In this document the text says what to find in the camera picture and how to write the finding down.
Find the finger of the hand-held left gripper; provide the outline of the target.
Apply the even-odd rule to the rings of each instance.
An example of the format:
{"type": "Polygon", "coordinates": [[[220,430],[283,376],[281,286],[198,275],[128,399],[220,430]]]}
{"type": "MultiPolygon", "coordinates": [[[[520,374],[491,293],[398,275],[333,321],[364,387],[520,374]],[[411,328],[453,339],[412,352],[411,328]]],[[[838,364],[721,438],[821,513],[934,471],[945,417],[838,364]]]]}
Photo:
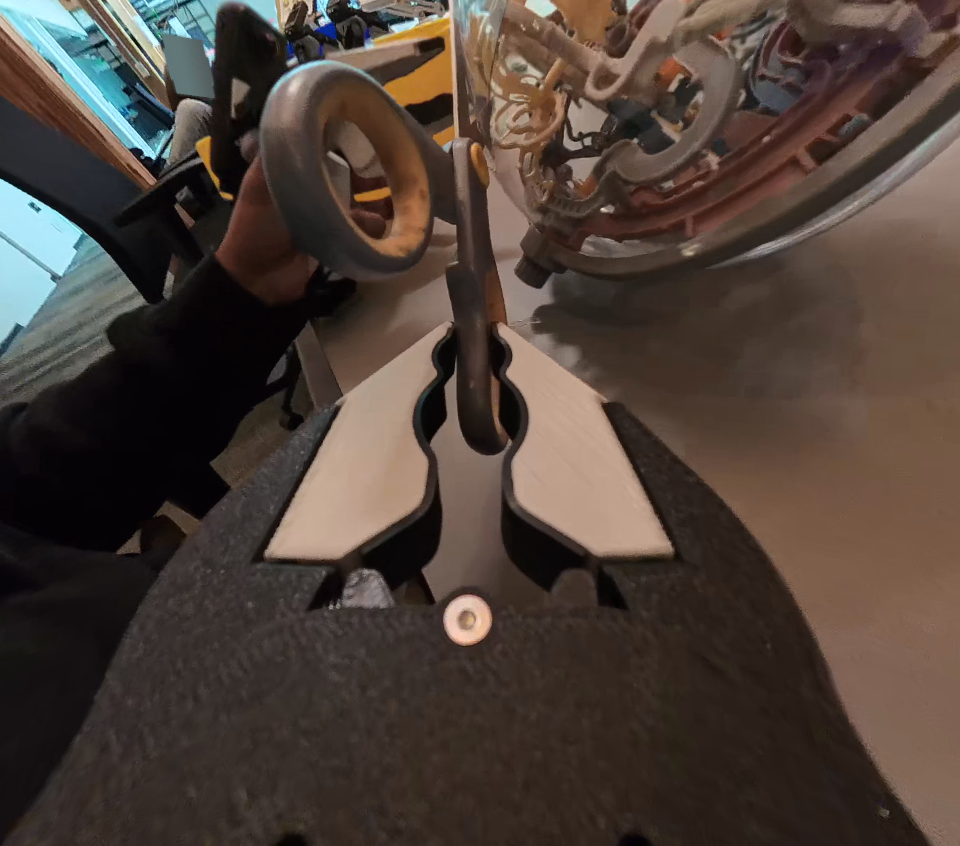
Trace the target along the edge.
{"type": "Polygon", "coordinates": [[[331,96],[330,150],[370,179],[454,177],[450,153],[391,96],[331,96]]]}
{"type": "Polygon", "coordinates": [[[439,36],[393,41],[385,45],[343,50],[334,48],[329,58],[317,36],[302,36],[292,41],[293,58],[287,71],[321,61],[341,63],[366,73],[378,84],[398,82],[401,78],[427,71],[427,84],[452,86],[452,66],[446,41],[439,36]]]}

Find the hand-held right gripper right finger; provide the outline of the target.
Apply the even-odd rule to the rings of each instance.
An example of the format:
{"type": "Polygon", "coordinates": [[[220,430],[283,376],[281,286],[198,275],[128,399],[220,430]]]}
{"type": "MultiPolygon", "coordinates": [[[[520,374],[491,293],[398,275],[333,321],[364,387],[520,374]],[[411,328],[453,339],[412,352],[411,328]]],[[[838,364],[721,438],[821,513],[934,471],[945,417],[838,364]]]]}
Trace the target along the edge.
{"type": "Polygon", "coordinates": [[[496,335],[505,350],[503,389],[518,412],[506,460],[516,514],[590,560],[672,559],[606,398],[510,327],[498,324],[496,335]]]}

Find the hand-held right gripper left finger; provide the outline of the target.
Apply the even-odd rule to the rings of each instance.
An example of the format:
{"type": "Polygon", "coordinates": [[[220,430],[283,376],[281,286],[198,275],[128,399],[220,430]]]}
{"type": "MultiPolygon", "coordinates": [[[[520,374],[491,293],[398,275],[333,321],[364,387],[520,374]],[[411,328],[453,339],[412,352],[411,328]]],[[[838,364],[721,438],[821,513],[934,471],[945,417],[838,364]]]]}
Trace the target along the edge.
{"type": "Polygon", "coordinates": [[[341,398],[265,561],[346,563],[419,507],[429,460],[415,407],[441,375],[434,354],[450,334],[436,327],[341,398]]]}

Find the grey handled scissors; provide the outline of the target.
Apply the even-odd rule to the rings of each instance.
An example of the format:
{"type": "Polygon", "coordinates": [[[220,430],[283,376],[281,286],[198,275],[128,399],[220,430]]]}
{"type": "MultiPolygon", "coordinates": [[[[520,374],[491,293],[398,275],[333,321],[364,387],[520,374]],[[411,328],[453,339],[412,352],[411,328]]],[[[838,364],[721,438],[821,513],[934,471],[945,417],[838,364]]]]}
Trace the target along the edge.
{"type": "Polygon", "coordinates": [[[506,308],[491,240],[490,175],[472,120],[463,37],[450,22],[454,138],[452,179],[385,179],[393,218],[382,238],[363,232],[330,173],[330,97],[390,96],[364,72],[302,66],[271,90],[260,122],[259,156],[270,195],[296,248],[355,280],[402,274],[423,257],[435,219],[455,226],[457,256],[446,271],[457,345],[459,423],[467,445],[496,455],[509,441],[500,418],[497,325],[506,308]]]}

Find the person's left forearm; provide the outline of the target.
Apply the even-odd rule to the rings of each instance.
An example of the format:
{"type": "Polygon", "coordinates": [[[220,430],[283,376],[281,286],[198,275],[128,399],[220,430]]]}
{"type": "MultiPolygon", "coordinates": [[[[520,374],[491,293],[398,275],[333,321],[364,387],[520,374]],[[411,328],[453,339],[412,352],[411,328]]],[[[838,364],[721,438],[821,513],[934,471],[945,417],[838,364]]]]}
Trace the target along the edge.
{"type": "Polygon", "coordinates": [[[113,553],[224,450],[308,320],[311,262],[250,292],[221,254],[117,319],[109,351],[2,408],[3,540],[113,553]]]}

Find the person's left hand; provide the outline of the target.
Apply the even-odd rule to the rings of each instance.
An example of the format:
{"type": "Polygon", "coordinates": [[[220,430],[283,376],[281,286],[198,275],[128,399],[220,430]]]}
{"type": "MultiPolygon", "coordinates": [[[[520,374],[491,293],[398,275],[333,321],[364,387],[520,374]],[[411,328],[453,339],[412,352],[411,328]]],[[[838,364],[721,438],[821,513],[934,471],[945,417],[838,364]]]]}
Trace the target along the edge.
{"type": "Polygon", "coordinates": [[[239,151],[246,172],[215,257],[242,289],[267,306],[292,304],[306,296],[318,261],[296,249],[271,197],[259,158],[258,131],[243,135],[239,151]]]}

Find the yellow plastic bin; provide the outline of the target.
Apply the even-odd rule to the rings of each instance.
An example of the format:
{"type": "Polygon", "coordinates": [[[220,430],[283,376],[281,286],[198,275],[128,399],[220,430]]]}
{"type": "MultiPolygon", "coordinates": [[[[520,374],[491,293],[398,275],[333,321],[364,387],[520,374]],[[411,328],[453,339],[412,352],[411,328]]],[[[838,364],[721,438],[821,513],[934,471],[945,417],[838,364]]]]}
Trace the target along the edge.
{"type": "MultiPolygon", "coordinates": [[[[450,52],[450,21],[448,19],[428,22],[426,25],[425,35],[415,36],[414,31],[409,31],[408,34],[387,36],[382,45],[405,39],[421,39],[432,36],[439,36],[445,40],[452,66],[450,52]]],[[[286,40],[286,61],[293,58],[293,56],[291,57],[288,55],[288,52],[289,45],[286,40]]],[[[303,66],[311,69],[322,64],[347,67],[341,63],[333,61],[321,61],[315,64],[303,66]]],[[[437,87],[435,85],[427,84],[427,75],[428,73],[425,70],[415,73],[411,76],[403,77],[398,82],[390,83],[383,87],[396,102],[405,108],[409,108],[422,123],[427,124],[432,134],[438,137],[438,141],[440,143],[444,143],[446,140],[442,138],[442,134],[444,133],[445,129],[451,126],[452,122],[453,74],[451,87],[437,87]]],[[[210,147],[211,139],[209,136],[197,143],[196,153],[198,154],[199,159],[203,163],[204,167],[206,167],[210,176],[210,180],[219,190],[220,195],[227,200],[231,200],[235,196],[236,192],[221,192],[219,182],[212,173],[210,167],[210,147]]]]}

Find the clear maze puzzle ball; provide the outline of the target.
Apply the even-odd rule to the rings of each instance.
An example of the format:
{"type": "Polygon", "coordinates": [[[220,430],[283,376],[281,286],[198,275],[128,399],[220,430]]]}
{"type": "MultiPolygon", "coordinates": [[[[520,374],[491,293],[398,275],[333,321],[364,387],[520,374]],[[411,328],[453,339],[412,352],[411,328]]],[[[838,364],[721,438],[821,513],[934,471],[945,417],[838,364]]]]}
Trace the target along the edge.
{"type": "Polygon", "coordinates": [[[533,287],[788,249],[958,132],[959,0],[453,5],[533,287]]]}

